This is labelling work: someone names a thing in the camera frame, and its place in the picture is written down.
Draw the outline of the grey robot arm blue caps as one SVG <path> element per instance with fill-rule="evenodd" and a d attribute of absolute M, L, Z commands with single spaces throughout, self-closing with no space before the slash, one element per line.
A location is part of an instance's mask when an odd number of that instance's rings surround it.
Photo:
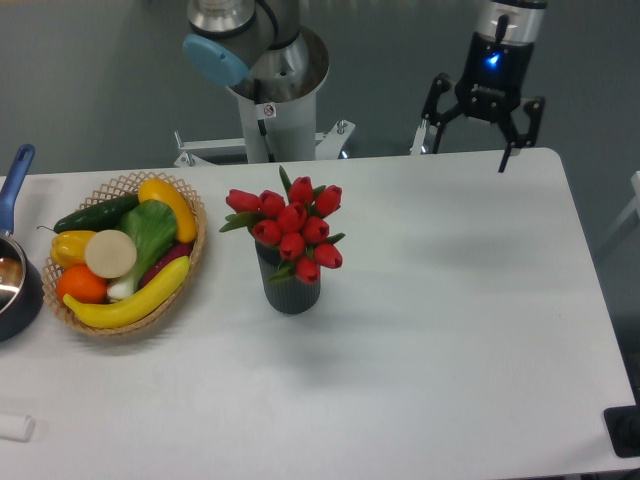
<path fill-rule="evenodd" d="M 459 116 L 495 124 L 511 155 L 536 144 L 542 97 L 521 88 L 547 4 L 486 1 L 459 79 L 436 76 L 410 152 L 435 153 L 447 125 Z M 329 71 L 323 41 L 300 23 L 297 1 L 191 1 L 192 29 L 182 45 L 204 78 L 235 96 L 243 148 L 251 163 L 332 160 L 344 156 L 354 124 L 338 121 L 316 130 L 316 94 Z"/>

